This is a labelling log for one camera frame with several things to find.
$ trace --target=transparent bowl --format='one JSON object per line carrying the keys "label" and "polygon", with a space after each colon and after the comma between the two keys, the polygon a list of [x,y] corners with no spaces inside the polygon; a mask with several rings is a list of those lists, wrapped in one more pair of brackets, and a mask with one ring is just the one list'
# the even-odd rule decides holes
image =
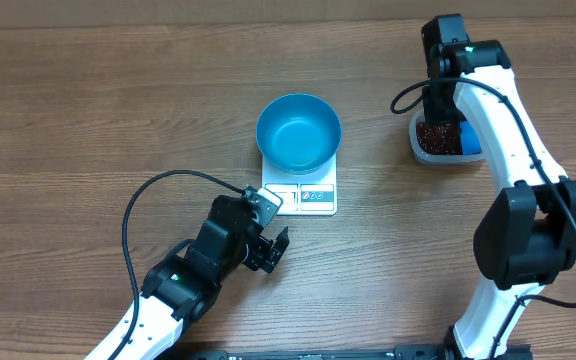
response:
{"label": "transparent bowl", "polygon": [[430,155],[421,149],[417,141],[417,124],[424,122],[424,109],[421,109],[413,115],[410,120],[410,146],[415,155],[415,159],[423,165],[459,165],[468,164],[484,159],[483,153],[471,155]]}

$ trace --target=beige wall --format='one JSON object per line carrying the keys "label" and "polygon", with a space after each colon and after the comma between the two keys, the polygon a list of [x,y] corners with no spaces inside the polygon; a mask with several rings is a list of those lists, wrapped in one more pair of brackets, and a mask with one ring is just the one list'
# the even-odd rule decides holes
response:
{"label": "beige wall", "polygon": [[576,0],[0,0],[0,28],[576,16]]}

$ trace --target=wood grain surface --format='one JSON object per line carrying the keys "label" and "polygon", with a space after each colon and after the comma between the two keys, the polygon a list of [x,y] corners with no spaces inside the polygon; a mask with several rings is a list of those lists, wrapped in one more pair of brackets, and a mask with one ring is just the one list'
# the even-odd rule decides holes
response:
{"label": "wood grain surface", "polygon": [[0,0],[0,29],[576,16],[576,0]]}
{"label": "wood grain surface", "polygon": [[[389,113],[425,78],[423,23],[0,31],[0,359],[79,359],[96,346],[131,302],[120,223],[133,192],[175,168],[259,186],[257,116],[294,92],[342,119],[339,212],[277,218],[266,235],[289,226],[292,241],[277,270],[238,269],[181,346],[441,341],[477,284],[472,234],[494,189],[483,164],[416,163],[412,114]],[[576,18],[467,27],[502,42],[542,140],[576,179]],[[129,228],[140,281],[196,236],[219,194],[195,178],[143,194]],[[576,266],[545,293],[576,299]],[[576,358],[576,310],[531,304],[511,342]]]}

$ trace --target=blue object in container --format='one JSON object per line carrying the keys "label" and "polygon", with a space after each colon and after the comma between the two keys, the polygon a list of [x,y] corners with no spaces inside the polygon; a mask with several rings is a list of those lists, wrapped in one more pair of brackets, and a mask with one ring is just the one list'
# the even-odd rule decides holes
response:
{"label": "blue object in container", "polygon": [[461,151],[463,155],[479,154],[481,152],[481,144],[477,139],[475,129],[468,121],[460,121],[459,127],[461,128]]}
{"label": "blue object in container", "polygon": [[282,96],[264,109],[257,122],[257,145],[271,163],[293,174],[322,167],[341,144],[341,121],[320,98]]}

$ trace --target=wooden tabletop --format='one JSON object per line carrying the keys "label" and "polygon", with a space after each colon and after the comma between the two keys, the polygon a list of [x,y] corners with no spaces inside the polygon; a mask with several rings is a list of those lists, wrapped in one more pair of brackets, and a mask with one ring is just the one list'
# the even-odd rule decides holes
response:
{"label": "wooden tabletop", "polygon": [[[338,112],[339,211],[278,217],[272,275],[238,269],[183,338],[229,351],[440,342],[479,278],[472,235],[494,199],[485,164],[424,167],[388,106],[425,78],[423,20],[0,31],[0,359],[79,359],[131,302],[125,206],[169,169],[259,186],[257,116],[306,92]],[[542,140],[576,179],[576,18],[467,21],[498,39]],[[196,236],[225,189],[171,178],[136,204],[141,282]],[[545,294],[576,299],[576,265]],[[531,304],[511,337],[576,358],[576,310]]]}

